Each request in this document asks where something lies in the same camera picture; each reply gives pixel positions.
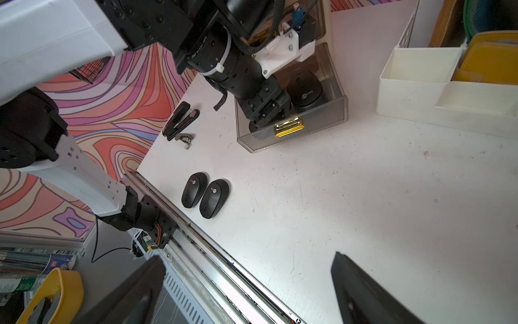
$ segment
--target black stapler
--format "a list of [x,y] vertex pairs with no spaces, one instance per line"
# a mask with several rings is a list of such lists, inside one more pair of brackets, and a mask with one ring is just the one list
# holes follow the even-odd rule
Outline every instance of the black stapler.
[[182,117],[189,111],[191,105],[182,101],[180,105],[176,108],[175,112],[171,116],[171,118],[165,124],[164,129],[162,130],[162,135],[167,137],[167,140],[172,140],[175,138],[176,134],[183,131],[190,123],[192,123],[199,116],[199,110],[193,110],[187,117]]

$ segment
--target white storage box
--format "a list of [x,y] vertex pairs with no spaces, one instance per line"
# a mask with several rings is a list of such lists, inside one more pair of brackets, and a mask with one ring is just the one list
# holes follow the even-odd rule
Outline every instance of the white storage box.
[[465,47],[404,48],[414,16],[380,76],[380,115],[518,138],[518,86],[450,81]]

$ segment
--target wireless mouse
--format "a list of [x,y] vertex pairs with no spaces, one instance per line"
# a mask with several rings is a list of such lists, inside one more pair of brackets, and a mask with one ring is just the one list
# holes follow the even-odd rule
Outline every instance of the wireless mouse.
[[286,90],[298,114],[327,102],[319,79],[306,68],[297,71]]
[[209,184],[203,194],[199,205],[199,212],[205,218],[215,216],[225,203],[229,192],[229,185],[223,179],[218,179]]
[[203,172],[193,174],[183,189],[182,204],[185,208],[196,206],[207,187],[207,176]]

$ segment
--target white table surface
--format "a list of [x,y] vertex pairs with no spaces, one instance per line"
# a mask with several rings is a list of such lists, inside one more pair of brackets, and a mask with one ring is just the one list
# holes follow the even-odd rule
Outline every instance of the white table surface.
[[[427,323],[518,318],[518,142],[375,113],[379,75],[413,0],[333,13],[348,122],[248,153],[234,99],[197,76],[189,150],[159,136],[148,181],[308,323],[340,323],[330,275],[351,257]],[[191,174],[225,178],[212,219],[180,202]]]

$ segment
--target yellow folder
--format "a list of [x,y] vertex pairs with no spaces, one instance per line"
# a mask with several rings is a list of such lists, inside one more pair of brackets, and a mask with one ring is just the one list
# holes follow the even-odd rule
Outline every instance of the yellow folder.
[[475,35],[452,80],[518,84],[518,31]]

